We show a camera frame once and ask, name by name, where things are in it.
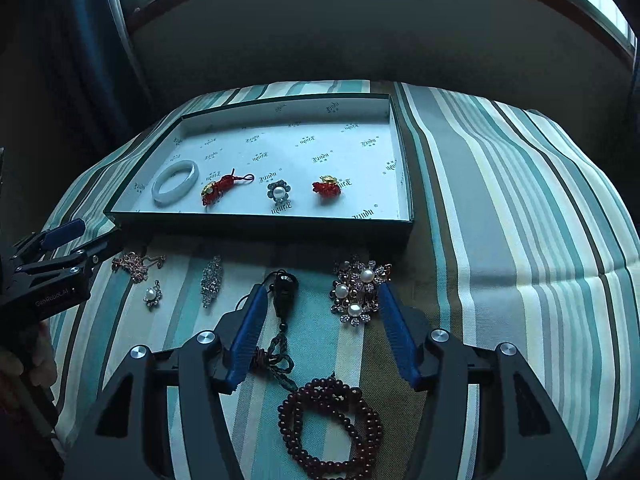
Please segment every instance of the beaded bracelet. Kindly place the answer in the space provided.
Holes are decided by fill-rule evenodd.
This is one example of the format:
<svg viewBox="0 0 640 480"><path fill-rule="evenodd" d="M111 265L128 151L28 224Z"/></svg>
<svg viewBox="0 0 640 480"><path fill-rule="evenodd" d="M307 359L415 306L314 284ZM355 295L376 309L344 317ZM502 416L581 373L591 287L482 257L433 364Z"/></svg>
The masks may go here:
<svg viewBox="0 0 640 480"><path fill-rule="evenodd" d="M352 408L357 415L366 417L366 436L360 436L351 419L342 412ZM355 444L354 458L346 462L324 462L311 456L302 447L302 417L307 409L321 415L329 415L344 426ZM312 480L325 474L347 473L335 480L364 480L371 478L376 455L382 441L383 428L380 416L362 399L359 388L351 388L335 377L313 379L296 392L287 396L278 406L278 426L287 452L304 469Z"/></svg>

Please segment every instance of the red string bracelet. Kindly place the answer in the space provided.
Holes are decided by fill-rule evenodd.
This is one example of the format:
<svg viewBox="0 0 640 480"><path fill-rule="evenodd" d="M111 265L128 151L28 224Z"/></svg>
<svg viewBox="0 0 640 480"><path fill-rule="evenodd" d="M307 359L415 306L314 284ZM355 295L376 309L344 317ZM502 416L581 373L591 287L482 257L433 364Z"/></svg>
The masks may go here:
<svg viewBox="0 0 640 480"><path fill-rule="evenodd" d="M327 175L321 176L322 182L314 182L314 192L318 193L322 198L334 198L340 195L340 186L338 186L338 179Z"/></svg>
<svg viewBox="0 0 640 480"><path fill-rule="evenodd" d="M231 174L222 176L218 181L213 180L212 182L209 182L202 189L201 196L203 206L212 204L218 197L222 196L225 191L229 191L236 183L236 180L248 180L249 182L254 181L255 177L251 173L247 173L245 176L235 176L235 170L236 168L233 168Z"/></svg>

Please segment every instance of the screw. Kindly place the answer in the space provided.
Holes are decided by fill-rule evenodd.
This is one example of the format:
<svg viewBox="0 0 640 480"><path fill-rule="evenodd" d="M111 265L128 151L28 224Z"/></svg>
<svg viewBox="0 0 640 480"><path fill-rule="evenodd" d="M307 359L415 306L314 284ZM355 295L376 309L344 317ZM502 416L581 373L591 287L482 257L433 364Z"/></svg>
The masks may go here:
<svg viewBox="0 0 640 480"><path fill-rule="evenodd" d="M203 345L211 343L216 338L216 335L211 330L205 330L204 332L200 332L198 337L198 343Z"/></svg>
<svg viewBox="0 0 640 480"><path fill-rule="evenodd" d="M444 343L449 340L449 332L443 330L441 328L437 328L433 332L431 332L431 339L437 341L438 343Z"/></svg>
<svg viewBox="0 0 640 480"><path fill-rule="evenodd" d="M514 344L502 343L500 345L500 352L502 352L505 355L516 355L517 351L518 351L518 349L516 348L516 345L514 345Z"/></svg>
<svg viewBox="0 0 640 480"><path fill-rule="evenodd" d="M143 346L134 346L129 352L129 355L134 359L140 359L146 355L146 348Z"/></svg>

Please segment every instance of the white pearl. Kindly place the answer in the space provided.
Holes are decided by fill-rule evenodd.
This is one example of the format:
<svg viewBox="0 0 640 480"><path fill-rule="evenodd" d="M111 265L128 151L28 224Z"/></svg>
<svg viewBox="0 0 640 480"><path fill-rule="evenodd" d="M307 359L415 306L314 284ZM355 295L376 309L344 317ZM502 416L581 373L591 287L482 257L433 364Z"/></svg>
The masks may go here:
<svg viewBox="0 0 640 480"><path fill-rule="evenodd" d="M364 269L360 273L360 279L362 280L362 283L371 283L375 277L376 275L371 269Z"/></svg>
<svg viewBox="0 0 640 480"><path fill-rule="evenodd" d="M276 189L273 190L273 197L276 200L283 199L286 194L287 194L287 192L284 190L284 188L282 186L278 186Z"/></svg>
<svg viewBox="0 0 640 480"><path fill-rule="evenodd" d="M349 287L346 285L340 284L337 287L335 287L336 298L340 298L341 300L343 300L344 298L347 297L348 293L349 293Z"/></svg>
<svg viewBox="0 0 640 480"><path fill-rule="evenodd" d="M347 308L347 314L351 317L358 317L362 314L362 307L357 303L351 303Z"/></svg>

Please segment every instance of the box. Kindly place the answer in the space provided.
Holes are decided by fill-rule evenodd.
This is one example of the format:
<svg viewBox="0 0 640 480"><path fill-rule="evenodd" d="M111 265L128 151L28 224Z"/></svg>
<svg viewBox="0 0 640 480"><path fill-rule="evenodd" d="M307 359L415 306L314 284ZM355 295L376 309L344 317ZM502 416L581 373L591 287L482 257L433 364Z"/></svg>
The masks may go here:
<svg viewBox="0 0 640 480"><path fill-rule="evenodd" d="M180 160L195 162L199 178L183 198L160 205L153 183ZM233 170L255 179L237 181L203 206L203 187ZM338 179L335 199L312 190L325 175ZM186 176L170 177L160 191ZM267 186L279 180L291 190L289 202L276 206ZM404 146L386 94L286 96L183 115L140 158L104 213L140 232L367 245L404 245L414 218Z"/></svg>

